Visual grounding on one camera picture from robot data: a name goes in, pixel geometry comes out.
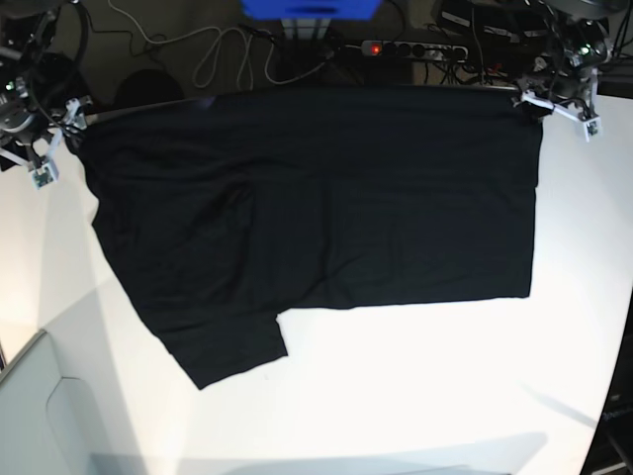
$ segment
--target t-shirt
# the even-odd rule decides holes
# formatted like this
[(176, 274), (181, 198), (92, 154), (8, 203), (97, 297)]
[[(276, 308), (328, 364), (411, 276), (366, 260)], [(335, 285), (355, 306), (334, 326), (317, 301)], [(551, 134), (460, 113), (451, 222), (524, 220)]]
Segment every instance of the t-shirt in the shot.
[(508, 93), (209, 104), (93, 126), (79, 150), (106, 258), (199, 388), (285, 356), (291, 308), (529, 295), (542, 129)]

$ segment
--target white cable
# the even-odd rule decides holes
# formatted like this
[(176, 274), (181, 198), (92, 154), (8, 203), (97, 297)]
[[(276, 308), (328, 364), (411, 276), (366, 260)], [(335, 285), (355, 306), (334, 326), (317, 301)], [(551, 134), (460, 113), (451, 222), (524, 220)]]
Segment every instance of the white cable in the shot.
[[(249, 76), (250, 76), (250, 87), (249, 87), (249, 89), (251, 91), (253, 90), (255, 79), (254, 79), (254, 75), (253, 75), (252, 63), (250, 61), (250, 47), (252, 45), (253, 36), (252, 35), (247, 36), (246, 33), (242, 29), (233, 27), (233, 28), (227, 28), (226, 30), (222, 30), (221, 28), (218, 28), (218, 27), (208, 26), (208, 27), (199, 28), (198, 30), (194, 30), (193, 32), (187, 33), (185, 35), (181, 35), (180, 37), (171, 38), (171, 39), (168, 39), (168, 40), (153, 40), (152, 38), (150, 38), (147, 35), (147, 33), (142, 28), (142, 26), (140, 25), (138, 20), (134, 16), (132, 16), (132, 14), (130, 14), (129, 12), (123, 10), (122, 8), (117, 7), (115, 4), (112, 3), (112, 0), (108, 0), (108, 6), (112, 10), (114, 10), (115, 12), (125, 16), (132, 23), (134, 23), (136, 28), (138, 29), (138, 31), (142, 35), (142, 37), (145, 39), (145, 41), (148, 42), (151, 45), (157, 45), (157, 46), (171, 45), (173, 43), (181, 42), (183, 40), (187, 40), (188, 38), (195, 37), (196, 35), (200, 35), (201, 33), (205, 33), (205, 32), (217, 33), (218, 36), (216, 37), (214, 42), (211, 44), (211, 46), (209, 47), (209, 49), (207, 50), (207, 52), (205, 53), (203, 58), (200, 60), (200, 62), (198, 62), (198, 64), (196, 65), (196, 68), (194, 69), (194, 72), (192, 74), (191, 82), (198, 89), (204, 89), (204, 88), (208, 87), (213, 82), (213, 80), (215, 79), (216, 72), (217, 72), (217, 69), (218, 69), (218, 58), (220, 57), (220, 49), (222, 48), (222, 40), (225, 37), (225, 35), (228, 34), (228, 33), (231, 33), (231, 32), (239, 33), (239, 35), (241, 36), (242, 40), (244, 41), (244, 58), (241, 61), (241, 64), (239, 66), (239, 71), (237, 72), (237, 78), (235, 79), (235, 85), (237, 86), (238, 90), (241, 90), (241, 76), (242, 76), (242, 74), (244, 72), (244, 69), (246, 67), (248, 67), (248, 73), (249, 73)], [(260, 30), (260, 32), (264, 32), (264, 33), (270, 34), (270, 32), (267, 31), (267, 30)], [(299, 81), (300, 79), (303, 79), (306, 76), (314, 74), (315, 72), (317, 72), (318, 70), (320, 70), (322, 67), (325, 66), (325, 62), (322, 62), (321, 64), (319, 64), (318, 66), (314, 67), (310, 71), (308, 71), (308, 72), (306, 72), (304, 74), (301, 74), (301, 75), (299, 75), (299, 76), (297, 76), (297, 77), (295, 77), (293, 79), (288, 79), (288, 80), (285, 80), (285, 81), (276, 81), (275, 79), (270, 77), (270, 74), (268, 72), (268, 65), (270, 63), (270, 59), (271, 59), (271, 57), (273, 55), (273, 50), (274, 49), (275, 49), (275, 46), (271, 45), (270, 51), (268, 52), (268, 57), (266, 59), (266, 64), (264, 66), (264, 73), (266, 74), (266, 79), (268, 79), (272, 84), (280, 86), (280, 85), (284, 85), (284, 84), (290, 84), (290, 83), (295, 82), (295, 81)], [(205, 79), (205, 80), (199, 81), (200, 70), (204, 67), (205, 63), (212, 56), (213, 56), (213, 59), (212, 59), (211, 72), (209, 73), (209, 77), (207, 77), (207, 79)]]
[(272, 77), (270, 77), (270, 73), (268, 72), (268, 65), (270, 64), (270, 59), (273, 57), (274, 50), (275, 48), (272, 47), (270, 48), (270, 51), (268, 51), (268, 57), (266, 58), (266, 64), (264, 65), (264, 73), (266, 74), (266, 79), (268, 79), (272, 84), (275, 84), (276, 86), (283, 86), (284, 84), (291, 84), (293, 82), (297, 82), (303, 79), (304, 77), (308, 77), (311, 74), (314, 74), (315, 72), (317, 72), (318, 70), (320, 70), (322, 67), (325, 66), (325, 61), (324, 61), (321, 64), (317, 64), (310, 71), (304, 72), (303, 74), (300, 74), (297, 77), (293, 77), (292, 79), (286, 79), (285, 81), (277, 81), (276, 79), (273, 79)]

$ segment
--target black fabric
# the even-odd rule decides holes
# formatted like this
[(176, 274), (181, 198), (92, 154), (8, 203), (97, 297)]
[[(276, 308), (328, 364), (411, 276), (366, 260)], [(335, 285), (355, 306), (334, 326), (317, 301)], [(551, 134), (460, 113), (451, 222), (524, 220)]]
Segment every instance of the black fabric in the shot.
[(541, 137), (497, 91), (281, 88), (92, 127), (80, 157), (108, 261), (203, 388), (285, 355), (290, 308), (527, 297)]

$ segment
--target gray floor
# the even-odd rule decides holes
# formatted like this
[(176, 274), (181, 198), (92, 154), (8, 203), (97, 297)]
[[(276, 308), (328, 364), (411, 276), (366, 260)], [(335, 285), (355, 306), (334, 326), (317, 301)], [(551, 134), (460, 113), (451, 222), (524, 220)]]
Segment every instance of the gray floor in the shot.
[[(431, 0), (397, 0), (408, 11), (409, 24), (406, 39), (432, 39), (423, 28), (431, 21)], [(149, 35), (161, 33), (173, 38), (200, 27), (214, 25), (221, 28), (244, 23), (256, 28), (267, 28), (279, 32), (279, 22), (256, 22), (242, 14), (239, 0), (113, 0), (132, 13), (144, 26)], [(140, 51), (144, 41), (134, 24), (108, 7), (106, 0), (83, 0), (88, 8), (96, 29), (127, 29), (135, 32), (134, 49)], [(397, 10), (384, 3), (368, 22), (332, 22), (331, 24), (350, 40), (389, 39), (401, 29)], [(73, 55), (78, 41), (78, 21), (70, 7), (62, 9), (58, 24), (58, 34), (54, 49)], [(215, 81), (205, 89), (193, 86), (191, 76), (194, 68), (212, 44), (215, 33), (204, 33), (181, 43), (166, 46), (158, 57), (166, 65), (167, 71), (175, 77), (188, 97), (210, 96), (235, 91), (235, 79), (243, 56), (243, 41), (238, 35), (226, 37), (218, 63)], [(111, 102), (119, 84), (131, 73), (156, 68), (148, 57), (132, 58), (128, 51), (129, 37), (126, 35), (91, 35), (82, 73), (93, 95), (102, 102)], [(263, 74), (264, 62), (270, 45), (262, 40), (255, 41), (252, 48), (252, 64), (255, 72), (255, 87), (271, 87)]]

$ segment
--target black cable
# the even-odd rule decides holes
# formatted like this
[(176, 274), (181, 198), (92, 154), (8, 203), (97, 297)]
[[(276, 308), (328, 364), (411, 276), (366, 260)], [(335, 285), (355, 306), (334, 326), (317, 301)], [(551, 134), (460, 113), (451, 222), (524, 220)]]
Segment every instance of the black cable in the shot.
[(398, 3), (396, 3), (395, 0), (385, 0), (385, 1), (387, 3), (393, 5), (394, 8), (396, 9), (396, 11), (398, 12), (398, 15), (400, 16), (400, 22), (401, 22), (401, 25), (402, 25), (401, 30), (392, 39), (392, 42), (396, 42), (397, 40), (399, 40), (407, 32), (407, 15), (405, 15), (405, 11), (403, 10), (403, 7), (398, 5)]
[(68, 70), (66, 77), (58, 82), (55, 86), (53, 86), (47, 94), (44, 96), (42, 103), (47, 105), (51, 99), (64, 91), (66, 87), (70, 84), (70, 81), (75, 77), (75, 74), (79, 71), (79, 66), (83, 61), (84, 56), (86, 55), (86, 50), (88, 48), (88, 35), (89, 35), (89, 25), (88, 25), (88, 15), (86, 7), (83, 4), (77, 2), (72, 4), (75, 7), (75, 11), (77, 12), (77, 16), (79, 18), (80, 24), (80, 38), (79, 38), (79, 46), (77, 47), (77, 53), (75, 54), (75, 58), (72, 60), (72, 64), (70, 69)]
[(453, 42), (453, 39), (451, 38), (451, 36), (448, 33), (446, 33), (446, 30), (444, 30), (439, 25), (436, 25), (434, 23), (428, 23), (428, 24), (426, 24), (426, 29), (429, 30), (431, 33), (443, 35), (444, 38), (446, 38), (446, 40), (448, 41), (449, 44), (451, 44), (453, 46), (455, 45), (455, 42)]

